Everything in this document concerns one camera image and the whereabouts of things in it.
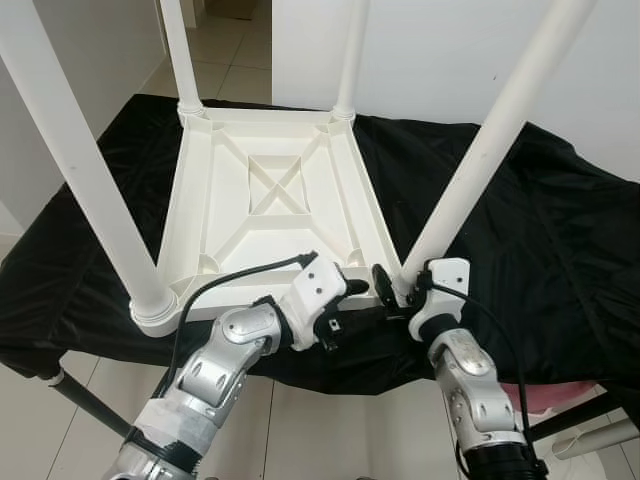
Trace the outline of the white plastic children table top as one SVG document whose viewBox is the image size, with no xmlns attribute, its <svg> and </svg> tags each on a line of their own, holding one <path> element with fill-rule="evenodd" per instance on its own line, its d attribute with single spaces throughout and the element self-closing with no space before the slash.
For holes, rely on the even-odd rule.
<svg viewBox="0 0 640 480">
<path fill-rule="evenodd" d="M 182 122 L 157 270 L 193 323 L 282 297 L 300 253 L 351 279 L 370 280 L 374 264 L 401 273 L 355 120 L 210 108 Z"/>
</svg>

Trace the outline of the white plastic table leg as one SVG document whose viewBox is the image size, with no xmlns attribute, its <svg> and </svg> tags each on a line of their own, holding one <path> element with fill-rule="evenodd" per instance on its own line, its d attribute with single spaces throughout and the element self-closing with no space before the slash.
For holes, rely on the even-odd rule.
<svg viewBox="0 0 640 480">
<path fill-rule="evenodd" d="M 541 91 L 566 58 L 598 0 L 552 0 L 451 182 L 393 280 L 408 294 L 426 262 L 440 259 L 460 233 L 485 188 L 529 119 Z"/>
<path fill-rule="evenodd" d="M 160 278 L 140 230 L 73 95 L 33 0 L 0 0 L 0 60 L 131 297 L 134 324 L 148 337 L 180 325 L 180 302 Z"/>
<path fill-rule="evenodd" d="M 369 20 L 371 0 L 353 0 L 349 12 L 346 46 L 344 46 L 340 82 L 335 97 L 332 116 L 339 122 L 355 118 L 355 91 L 358 84 L 362 51 L 366 38 L 367 20 Z"/>
<path fill-rule="evenodd" d="M 195 65 L 189 55 L 186 23 L 182 14 L 180 0 L 157 0 L 166 36 L 166 46 L 170 55 L 170 64 L 178 91 L 178 113 L 183 116 L 201 116 L 206 108 L 198 97 L 198 84 L 195 77 Z"/>
</svg>

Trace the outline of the black fabric table cover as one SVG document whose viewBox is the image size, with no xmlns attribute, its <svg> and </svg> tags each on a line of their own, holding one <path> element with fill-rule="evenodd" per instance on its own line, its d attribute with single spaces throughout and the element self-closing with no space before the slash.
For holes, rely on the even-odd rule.
<svg viewBox="0 0 640 480">
<path fill-rule="evenodd" d="M 355 138 L 399 255 L 407 255 L 477 125 L 357 115 Z M 143 241 L 157 255 L 177 168 L 177 99 L 136 93 L 99 137 Z M 449 256 L 471 262 L 470 296 L 512 334 L 527 383 L 639 374 L 640 186 L 526 124 Z M 330 396 L 378 396 L 434 379 L 403 325 L 355 329 L 338 349 L 285 348 L 255 376 Z M 128 294 L 68 187 L 0 262 L 0 369 L 59 370 L 68 351 L 168 366 L 172 337 L 129 319 Z"/>
</svg>

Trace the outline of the pink plastic stool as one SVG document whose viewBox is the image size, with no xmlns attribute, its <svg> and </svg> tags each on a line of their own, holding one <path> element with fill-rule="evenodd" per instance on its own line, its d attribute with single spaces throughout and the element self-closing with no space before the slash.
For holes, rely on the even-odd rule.
<svg viewBox="0 0 640 480">
<path fill-rule="evenodd" d="M 594 381 L 526 385 L 527 407 L 531 415 L 545 416 L 553 410 L 567 410 L 595 396 Z"/>
</svg>

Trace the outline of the white metal bar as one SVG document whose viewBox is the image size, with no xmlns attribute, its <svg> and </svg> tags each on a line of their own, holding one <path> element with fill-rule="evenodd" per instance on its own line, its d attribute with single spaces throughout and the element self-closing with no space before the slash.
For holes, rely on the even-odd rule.
<svg viewBox="0 0 640 480">
<path fill-rule="evenodd" d="M 628 420 L 620 420 L 571 438 L 558 440 L 553 444 L 552 453 L 557 460 L 570 460 L 581 454 L 593 453 L 640 438 L 640 430 Z"/>
</svg>

